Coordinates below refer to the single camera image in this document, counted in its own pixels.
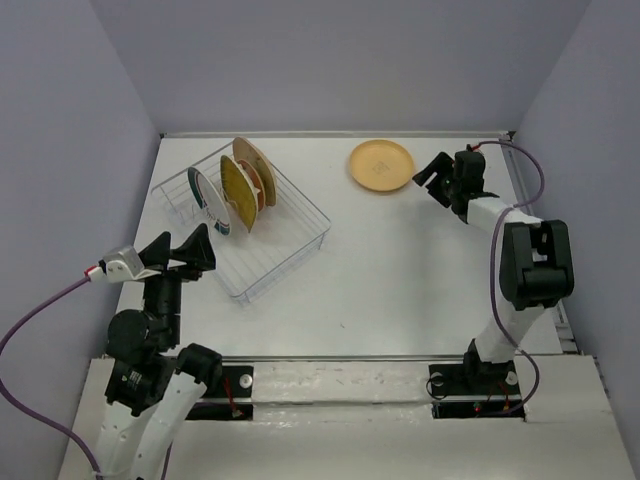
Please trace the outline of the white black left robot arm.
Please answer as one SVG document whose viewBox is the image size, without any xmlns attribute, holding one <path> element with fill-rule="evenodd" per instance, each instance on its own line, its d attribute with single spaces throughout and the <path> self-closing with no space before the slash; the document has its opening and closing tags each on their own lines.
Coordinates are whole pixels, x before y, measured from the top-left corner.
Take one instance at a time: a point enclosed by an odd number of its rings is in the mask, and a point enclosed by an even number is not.
<svg viewBox="0 0 640 480">
<path fill-rule="evenodd" d="M 114 364 L 105 390 L 106 410 L 96 444 L 101 479 L 152 479 L 195 403 L 221 383 L 219 353 L 180 342 L 182 286 L 216 268 L 206 224 L 172 247 L 161 233 L 142 251 L 127 246 L 106 254 L 87 272 L 90 280 L 143 283 L 140 309 L 116 313 L 106 353 Z"/>
</svg>

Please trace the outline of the beige bird oval plate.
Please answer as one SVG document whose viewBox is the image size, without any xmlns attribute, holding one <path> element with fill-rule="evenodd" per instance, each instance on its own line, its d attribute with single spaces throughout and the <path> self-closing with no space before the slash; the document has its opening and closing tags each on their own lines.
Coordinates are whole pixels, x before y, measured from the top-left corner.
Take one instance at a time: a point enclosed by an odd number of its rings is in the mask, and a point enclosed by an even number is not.
<svg viewBox="0 0 640 480">
<path fill-rule="evenodd" d="M 236 137 L 232 142 L 234 159 L 249 164 L 260 176 L 264 185 L 265 203 L 277 203 L 277 183 L 273 166 L 267 156 L 245 137 Z"/>
</svg>

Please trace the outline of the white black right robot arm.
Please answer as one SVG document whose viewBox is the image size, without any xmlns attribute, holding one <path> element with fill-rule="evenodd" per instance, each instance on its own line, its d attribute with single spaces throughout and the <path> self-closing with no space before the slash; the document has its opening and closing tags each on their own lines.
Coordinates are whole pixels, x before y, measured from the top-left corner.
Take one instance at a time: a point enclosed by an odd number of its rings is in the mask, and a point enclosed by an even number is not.
<svg viewBox="0 0 640 480">
<path fill-rule="evenodd" d="M 413 181 L 463 223 L 491 235 L 490 302 L 493 319 L 471 340 L 463 361 L 443 382 L 482 392 L 504 381 L 521 342 L 543 313 L 571 295 L 574 271 L 569 230 L 542 220 L 484 189 L 486 161 L 467 148 L 438 155 Z"/>
</svg>

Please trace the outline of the white plate green red rim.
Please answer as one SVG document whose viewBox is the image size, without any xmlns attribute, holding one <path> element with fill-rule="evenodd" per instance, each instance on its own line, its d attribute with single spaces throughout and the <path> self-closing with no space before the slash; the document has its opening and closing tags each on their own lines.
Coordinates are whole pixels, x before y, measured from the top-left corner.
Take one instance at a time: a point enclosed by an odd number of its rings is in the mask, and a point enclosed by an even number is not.
<svg viewBox="0 0 640 480">
<path fill-rule="evenodd" d="M 189 167 L 187 178 L 198 207 L 221 235 L 231 233 L 231 219 L 226 202 L 213 182 L 199 169 Z"/>
</svg>

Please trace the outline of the small beige patterned plate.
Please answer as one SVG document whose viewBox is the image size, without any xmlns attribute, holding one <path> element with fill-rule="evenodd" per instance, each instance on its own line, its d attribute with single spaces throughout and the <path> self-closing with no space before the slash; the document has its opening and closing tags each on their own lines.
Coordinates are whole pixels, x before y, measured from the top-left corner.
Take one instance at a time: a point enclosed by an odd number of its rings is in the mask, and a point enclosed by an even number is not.
<svg viewBox="0 0 640 480">
<path fill-rule="evenodd" d="M 258 171 L 248 161 L 244 159 L 240 159 L 239 165 L 242 167 L 242 169 L 248 175 L 251 181 L 253 192 L 257 200 L 257 211 L 261 212 L 266 206 L 264 182 L 261 176 L 259 175 Z"/>
</svg>

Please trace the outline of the green yellow bamboo tray plate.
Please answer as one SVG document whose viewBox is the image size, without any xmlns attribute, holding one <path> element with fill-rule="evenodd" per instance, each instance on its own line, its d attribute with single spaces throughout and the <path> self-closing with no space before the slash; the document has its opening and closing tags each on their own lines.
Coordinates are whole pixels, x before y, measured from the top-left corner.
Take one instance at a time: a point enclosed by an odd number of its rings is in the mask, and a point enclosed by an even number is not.
<svg viewBox="0 0 640 480">
<path fill-rule="evenodd" d="M 256 196 L 248 175 L 235 160 L 227 155 L 221 156 L 220 174 L 226 200 L 234 208 L 247 231 L 251 232 L 258 211 Z"/>
</svg>

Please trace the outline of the plain beige round plate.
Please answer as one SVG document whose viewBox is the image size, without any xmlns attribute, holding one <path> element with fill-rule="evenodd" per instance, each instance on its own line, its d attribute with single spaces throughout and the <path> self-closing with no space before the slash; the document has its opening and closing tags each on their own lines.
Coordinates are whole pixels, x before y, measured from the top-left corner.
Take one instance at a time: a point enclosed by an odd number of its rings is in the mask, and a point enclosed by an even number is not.
<svg viewBox="0 0 640 480">
<path fill-rule="evenodd" d="M 354 148 L 348 159 L 348 169 L 360 186 L 387 193 L 403 188 L 412 179 L 415 163 L 400 144 L 374 139 Z"/>
</svg>

